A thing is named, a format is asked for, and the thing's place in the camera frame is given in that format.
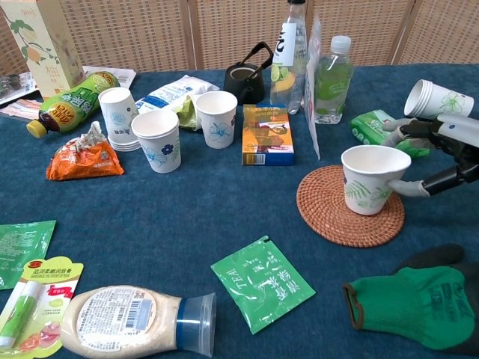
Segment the cardboard box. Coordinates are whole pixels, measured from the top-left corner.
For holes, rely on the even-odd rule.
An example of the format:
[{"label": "cardboard box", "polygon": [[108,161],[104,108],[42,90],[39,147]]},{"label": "cardboard box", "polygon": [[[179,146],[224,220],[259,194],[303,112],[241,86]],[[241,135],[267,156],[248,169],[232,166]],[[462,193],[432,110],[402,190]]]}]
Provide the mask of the cardboard box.
[{"label": "cardboard box", "polygon": [[293,137],[286,108],[243,106],[242,164],[291,166]]},{"label": "cardboard box", "polygon": [[77,86],[83,69],[60,0],[0,0],[0,5],[42,97]]}]

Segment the white plastic package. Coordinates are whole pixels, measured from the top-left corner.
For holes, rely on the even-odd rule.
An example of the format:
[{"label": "white plastic package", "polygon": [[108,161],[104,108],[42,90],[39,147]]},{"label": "white plastic package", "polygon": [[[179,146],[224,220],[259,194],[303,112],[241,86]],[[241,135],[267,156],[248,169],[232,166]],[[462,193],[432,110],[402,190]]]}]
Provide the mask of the white plastic package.
[{"label": "white plastic package", "polygon": [[202,79],[185,75],[149,93],[136,102],[136,107],[140,114],[158,108],[172,110],[180,119],[180,127],[196,131],[201,128],[201,123],[196,120],[195,95],[215,90],[219,90],[219,87]]},{"label": "white plastic package", "polygon": [[321,55],[321,21],[316,16],[314,18],[313,29],[311,31],[311,38],[308,44],[308,64],[306,65],[306,80],[305,80],[305,98],[304,108],[306,121],[308,122],[309,133],[313,140],[314,151],[317,154],[317,159],[321,160],[320,146],[317,142],[316,123],[314,122],[314,81],[317,66]]}]

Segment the wooden screen panel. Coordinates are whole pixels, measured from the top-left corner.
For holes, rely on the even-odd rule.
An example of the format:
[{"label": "wooden screen panel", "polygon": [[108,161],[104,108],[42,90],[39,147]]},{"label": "wooden screen panel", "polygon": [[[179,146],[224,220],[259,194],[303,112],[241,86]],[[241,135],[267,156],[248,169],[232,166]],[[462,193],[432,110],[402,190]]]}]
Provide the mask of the wooden screen panel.
[{"label": "wooden screen panel", "polygon": [[314,15],[323,28],[323,53],[335,35],[351,37],[355,65],[389,63],[391,52],[409,14],[411,0],[314,0]]},{"label": "wooden screen panel", "polygon": [[0,75],[13,75],[28,72],[23,55],[8,27],[7,20],[0,11]]},{"label": "wooden screen panel", "polygon": [[[195,0],[190,10],[198,67],[225,69],[241,61],[260,41],[275,48],[287,1]],[[261,50],[248,62],[259,65],[267,57]]]},{"label": "wooden screen panel", "polygon": [[63,0],[62,7],[82,64],[185,70],[194,68],[194,58],[182,1]]},{"label": "wooden screen panel", "polygon": [[416,6],[395,63],[479,62],[479,1],[423,0]]}]

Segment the robotic hand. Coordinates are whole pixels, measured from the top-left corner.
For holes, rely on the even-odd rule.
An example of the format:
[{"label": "robotic hand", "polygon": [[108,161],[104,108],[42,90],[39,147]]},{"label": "robotic hand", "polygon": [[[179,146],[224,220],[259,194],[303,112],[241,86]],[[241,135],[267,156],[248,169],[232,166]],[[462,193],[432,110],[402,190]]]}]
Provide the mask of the robotic hand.
[{"label": "robotic hand", "polygon": [[395,147],[412,139],[411,145],[436,148],[454,157],[456,165],[432,175],[426,180],[388,182],[399,194],[410,197],[429,197],[464,182],[479,180],[479,120],[456,114],[440,114],[435,120],[404,118],[383,125],[391,134],[381,143]]}]

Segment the yellow bottle cap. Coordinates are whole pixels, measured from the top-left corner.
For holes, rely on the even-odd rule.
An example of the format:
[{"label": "yellow bottle cap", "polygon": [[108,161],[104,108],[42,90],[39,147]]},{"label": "yellow bottle cap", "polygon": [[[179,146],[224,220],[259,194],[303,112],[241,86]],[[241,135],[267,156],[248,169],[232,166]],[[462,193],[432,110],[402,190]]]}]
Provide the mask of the yellow bottle cap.
[{"label": "yellow bottle cap", "polygon": [[43,137],[46,135],[46,128],[38,120],[33,120],[27,123],[27,130],[36,138]]}]

